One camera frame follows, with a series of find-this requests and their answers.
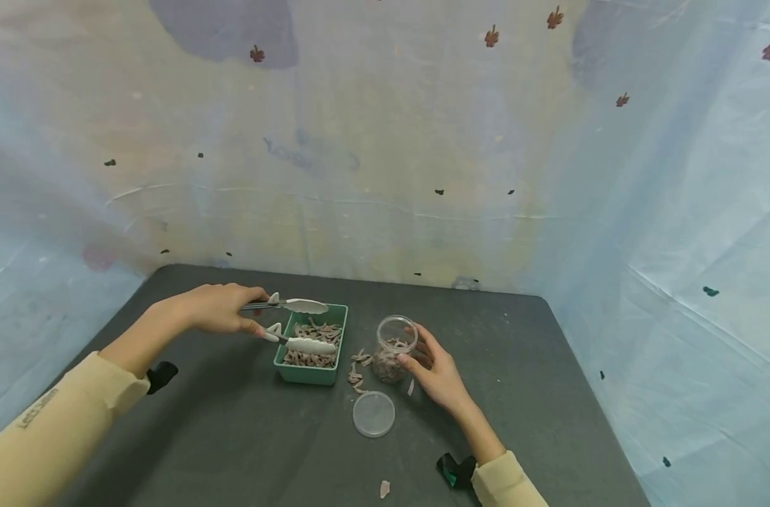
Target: beige sleeve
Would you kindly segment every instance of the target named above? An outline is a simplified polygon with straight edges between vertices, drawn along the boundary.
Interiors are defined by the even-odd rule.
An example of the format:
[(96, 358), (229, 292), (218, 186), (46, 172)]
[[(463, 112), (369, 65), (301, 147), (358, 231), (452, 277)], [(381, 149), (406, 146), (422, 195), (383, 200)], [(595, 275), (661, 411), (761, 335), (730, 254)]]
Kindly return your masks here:
[(149, 381), (91, 353), (0, 432), (0, 506), (42, 506), (81, 470)]
[(548, 507), (511, 451), (478, 466), (472, 486), (483, 507)]

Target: hand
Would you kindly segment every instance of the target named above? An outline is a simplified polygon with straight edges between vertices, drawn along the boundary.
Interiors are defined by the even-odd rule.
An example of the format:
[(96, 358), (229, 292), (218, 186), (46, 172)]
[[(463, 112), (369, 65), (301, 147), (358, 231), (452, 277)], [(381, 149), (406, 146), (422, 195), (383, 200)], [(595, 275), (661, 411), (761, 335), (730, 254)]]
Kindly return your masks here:
[(399, 361), (438, 405), (454, 417), (459, 416), (472, 399), (455, 368), (455, 361), (423, 325), (416, 324), (416, 329), (419, 330), (419, 341), (413, 351), (416, 358), (401, 353)]
[(207, 332), (250, 332), (264, 336), (264, 329), (255, 320), (239, 315), (241, 307), (251, 301), (267, 301), (270, 296), (261, 287), (240, 284), (205, 284), (167, 299), (172, 311), (187, 327)]

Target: forearm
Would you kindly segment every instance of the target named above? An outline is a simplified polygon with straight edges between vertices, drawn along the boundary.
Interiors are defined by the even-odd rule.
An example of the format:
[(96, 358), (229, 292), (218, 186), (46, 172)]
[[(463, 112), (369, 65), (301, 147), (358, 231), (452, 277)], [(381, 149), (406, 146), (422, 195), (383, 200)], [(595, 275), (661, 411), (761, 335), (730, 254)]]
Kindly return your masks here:
[(463, 401), (460, 407), (453, 411), (453, 417), (464, 432), (478, 465), (486, 465), (506, 453), (506, 448), (475, 401)]
[(506, 450), (481, 409), (471, 399), (453, 411), (478, 468), (472, 486), (484, 507), (547, 507), (529, 476)]
[(92, 353), (0, 432), (0, 506), (58, 495), (149, 381)]
[(166, 299), (151, 305), (99, 356), (141, 379), (160, 352), (187, 327), (184, 315), (179, 315), (172, 301)]

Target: person's left hand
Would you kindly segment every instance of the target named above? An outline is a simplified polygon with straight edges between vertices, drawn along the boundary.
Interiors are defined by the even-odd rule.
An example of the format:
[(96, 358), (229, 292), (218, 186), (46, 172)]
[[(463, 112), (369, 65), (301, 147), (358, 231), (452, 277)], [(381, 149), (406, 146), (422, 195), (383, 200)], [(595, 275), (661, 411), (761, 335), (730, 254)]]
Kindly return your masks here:
[(243, 287), (237, 283), (205, 284), (167, 301), (187, 327), (208, 332), (251, 332), (264, 336), (255, 320), (239, 315), (241, 307), (251, 301), (267, 301), (270, 296), (261, 287)]

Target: black clamp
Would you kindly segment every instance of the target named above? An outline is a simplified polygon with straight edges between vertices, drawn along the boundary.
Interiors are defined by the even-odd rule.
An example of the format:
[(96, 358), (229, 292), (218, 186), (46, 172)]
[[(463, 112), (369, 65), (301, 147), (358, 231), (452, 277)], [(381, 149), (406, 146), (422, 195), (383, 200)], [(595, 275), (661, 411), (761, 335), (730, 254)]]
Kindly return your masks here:
[(157, 365), (154, 370), (146, 372), (146, 378), (149, 379), (149, 394), (155, 394), (160, 389), (164, 388), (172, 378), (176, 377), (179, 372), (179, 368), (174, 366), (173, 363), (162, 361)]
[(475, 458), (469, 456), (458, 463), (450, 453), (445, 453), (436, 462), (436, 469), (453, 489), (472, 489), (472, 472), (475, 471)]

